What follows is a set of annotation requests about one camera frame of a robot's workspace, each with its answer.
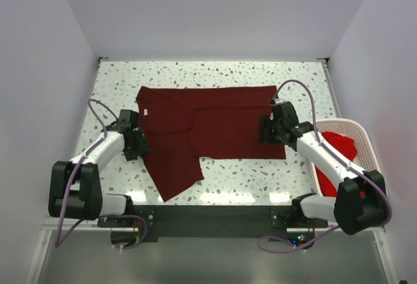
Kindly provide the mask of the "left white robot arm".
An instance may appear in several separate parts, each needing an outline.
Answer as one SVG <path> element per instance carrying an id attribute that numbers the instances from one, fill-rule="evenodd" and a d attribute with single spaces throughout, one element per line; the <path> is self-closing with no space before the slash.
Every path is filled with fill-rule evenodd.
<path id="1" fill-rule="evenodd" d="M 121 227 L 134 222 L 132 198 L 123 194 L 103 193 L 100 172 L 120 153 L 127 161 L 150 152 L 139 128 L 111 130 L 100 134 L 96 143 L 67 162 L 56 162 L 51 170 L 48 201 L 49 215 L 77 220 L 95 220 L 111 216 Z"/>

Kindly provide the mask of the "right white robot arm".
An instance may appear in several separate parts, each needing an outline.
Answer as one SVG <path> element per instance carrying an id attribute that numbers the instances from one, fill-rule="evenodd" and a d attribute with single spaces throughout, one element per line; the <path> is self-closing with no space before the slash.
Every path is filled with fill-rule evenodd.
<path id="1" fill-rule="evenodd" d="M 270 101 L 271 114 L 259 118 L 259 142 L 286 145 L 307 158 L 333 184 L 336 196 L 307 193 L 291 201 L 286 222 L 305 227 L 313 219 L 332 221 L 348 235 L 383 226 L 391 218 L 383 175 L 367 171 L 336 150 L 316 122 L 300 122 L 292 103 Z"/>

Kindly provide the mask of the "dark red t-shirt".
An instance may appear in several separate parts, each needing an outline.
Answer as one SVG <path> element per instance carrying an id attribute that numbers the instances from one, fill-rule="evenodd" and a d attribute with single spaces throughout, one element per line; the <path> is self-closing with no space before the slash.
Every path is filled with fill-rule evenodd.
<path id="1" fill-rule="evenodd" d="M 258 142 L 259 117 L 270 115 L 275 92 L 274 86 L 140 88 L 136 102 L 151 150 L 143 161 L 162 200 L 203 179 L 202 157 L 284 160 L 282 145 Z"/>

